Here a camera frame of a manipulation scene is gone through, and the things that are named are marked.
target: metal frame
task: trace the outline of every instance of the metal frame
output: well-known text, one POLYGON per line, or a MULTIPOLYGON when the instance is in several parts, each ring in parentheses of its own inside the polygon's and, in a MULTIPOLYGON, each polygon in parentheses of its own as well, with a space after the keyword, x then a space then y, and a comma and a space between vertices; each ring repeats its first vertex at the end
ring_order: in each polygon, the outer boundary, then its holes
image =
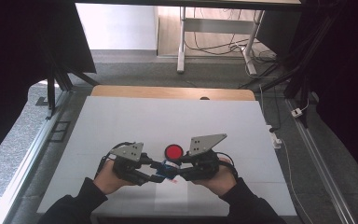
MULTIPOLYGON (((59 2, 62 0, 39 0, 44 2, 59 2)), ((93 4, 115 4, 115 5, 137 5, 137 6, 165 6, 165 7, 214 7, 214 8, 236 8, 255 10, 279 10, 279 11, 326 11, 334 7, 338 1, 328 4, 298 4, 277 2, 256 2, 238 0, 65 0, 72 3, 93 4)))
POLYGON ((20 194, 23 183, 34 166, 34 162, 47 142, 48 136, 53 129, 55 122, 61 116, 64 106, 68 102, 69 95, 70 93, 68 91, 62 92, 57 102, 56 113, 54 113, 51 119, 45 119, 38 134, 36 135, 36 138, 20 163, 19 168, 8 184, 7 189, 0 200, 0 223, 4 223, 6 221, 7 215, 10 213, 13 204, 16 202, 16 199, 20 194))
MULTIPOLYGON (((286 100, 286 105, 289 111, 294 110, 294 107, 289 100, 286 100)), ((305 128, 299 119, 295 119, 295 123, 307 147, 310 157, 312 158, 313 164, 315 165, 315 168, 324 183, 324 187, 331 197, 331 201, 337 210, 337 214, 341 219, 341 222, 345 224, 356 223, 344 196, 339 190, 336 181, 324 162, 324 158, 322 157, 319 148, 316 146, 316 143, 310 134, 310 130, 305 128)))
POLYGON ((237 34, 249 35, 246 48, 241 48, 250 76, 255 76, 255 66, 252 61, 251 50, 255 41, 258 27, 264 11, 257 11, 254 21, 228 21, 186 18, 186 8, 180 7, 180 43, 178 50, 177 73, 185 72, 185 32, 216 33, 216 34, 237 34))

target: wall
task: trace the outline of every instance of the wall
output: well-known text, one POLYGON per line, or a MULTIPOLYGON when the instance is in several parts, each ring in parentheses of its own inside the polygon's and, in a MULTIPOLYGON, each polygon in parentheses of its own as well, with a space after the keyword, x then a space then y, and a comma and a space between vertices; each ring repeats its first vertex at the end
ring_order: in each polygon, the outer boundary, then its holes
POLYGON ((157 49, 157 7, 76 4, 76 8, 90 49, 157 49))

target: white table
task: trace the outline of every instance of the white table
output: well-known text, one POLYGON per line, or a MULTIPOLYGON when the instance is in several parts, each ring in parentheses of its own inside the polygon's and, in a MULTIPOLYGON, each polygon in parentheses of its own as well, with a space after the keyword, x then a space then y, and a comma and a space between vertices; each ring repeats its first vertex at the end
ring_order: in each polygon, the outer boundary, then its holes
MULTIPOLYGON (((162 161, 169 144, 188 150, 190 138, 226 133, 213 148, 230 155, 249 188, 280 216, 295 216, 280 164, 256 101, 200 101, 94 97, 87 99, 38 213, 65 194, 76 196, 85 176, 93 178, 100 159, 124 141, 143 142, 144 152, 162 161)), ((153 170, 143 169, 151 174, 153 170)), ((226 216, 228 205, 209 190, 178 183, 146 183, 109 195, 94 211, 112 217, 226 216)))

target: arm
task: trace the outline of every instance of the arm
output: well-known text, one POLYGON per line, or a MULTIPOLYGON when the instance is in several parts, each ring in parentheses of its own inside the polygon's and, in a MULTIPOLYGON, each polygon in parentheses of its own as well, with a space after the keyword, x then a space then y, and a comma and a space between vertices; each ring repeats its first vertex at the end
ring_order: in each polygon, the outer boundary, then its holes
POLYGON ((285 223, 266 200, 258 198, 249 190, 242 178, 237 182, 226 166, 220 166, 219 172, 212 179, 197 180, 193 183, 206 187, 229 204, 230 224, 285 223))
POLYGON ((66 195, 53 204, 44 214, 39 224, 58 223, 91 223, 91 212, 107 200, 107 194, 113 193, 130 182, 119 179, 113 172, 113 161, 107 161, 98 176, 92 181, 89 178, 84 183, 78 195, 74 198, 66 195))

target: floor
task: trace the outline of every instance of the floor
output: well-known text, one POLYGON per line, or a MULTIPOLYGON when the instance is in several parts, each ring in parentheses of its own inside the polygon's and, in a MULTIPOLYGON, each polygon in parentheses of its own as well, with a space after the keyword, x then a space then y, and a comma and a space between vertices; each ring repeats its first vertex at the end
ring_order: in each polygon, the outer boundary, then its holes
MULTIPOLYGON (((227 41, 224 39, 220 43, 229 43, 229 37, 227 41)), ((199 58, 199 55, 194 54, 197 57, 186 59, 185 73, 177 75, 176 60, 171 58, 176 50, 177 47, 175 47, 175 50, 167 50, 164 54, 159 51, 160 57, 149 54, 142 55, 138 52, 94 50, 92 54, 98 75, 89 75, 102 84, 110 85, 223 89, 237 89, 243 84, 254 80, 246 75, 243 59, 235 56, 214 57, 211 59, 199 58)), ((191 51, 187 50, 186 54, 191 55, 191 51)), ((267 64, 256 64, 256 69, 259 72, 264 71, 267 67, 267 64)), ((282 70, 277 70, 270 77, 277 77, 281 74, 282 70)), ((70 92, 70 99, 68 104, 65 105, 65 110, 60 118, 60 121, 69 122, 70 124, 67 135, 62 142, 49 141, 47 143, 43 149, 42 156, 37 160, 36 166, 31 172, 30 178, 24 184, 24 188, 21 190, 20 197, 16 201, 7 223, 36 223, 40 218, 40 215, 35 212, 37 206, 42 200, 49 180, 54 174, 70 132, 75 127, 81 107, 91 92, 89 84, 76 77, 71 77, 71 79, 75 87, 70 92)), ((269 82, 270 80, 271 78, 260 78, 248 88, 257 90, 260 83, 269 82)), ((276 154, 291 191, 292 199, 305 223, 311 223, 307 215, 313 223, 342 223, 337 216, 335 206, 331 203, 330 196, 324 189, 324 183, 314 168, 313 161, 304 146, 295 122, 289 114, 286 101, 282 97, 282 90, 284 90, 285 85, 286 83, 283 83, 275 89, 263 92, 263 95, 257 94, 256 98, 264 108, 266 122, 273 127, 279 128, 276 134, 287 145, 287 149, 277 150, 276 154)), ((17 131, 8 135, 6 142, 0 148, 0 197, 5 191, 10 177, 21 162, 23 154, 32 143, 33 136, 37 133, 41 120, 46 116, 47 108, 40 97, 46 97, 46 86, 42 83, 30 89, 29 102, 24 109, 23 115, 21 115, 13 128, 13 130, 17 131)), ((358 223, 358 165, 337 137, 320 120, 315 112, 316 105, 317 101, 312 99, 308 107, 309 130, 312 132, 332 176, 341 189, 357 221, 356 223, 358 223)), ((284 219, 287 223, 301 223, 298 217, 285 217, 284 219)))

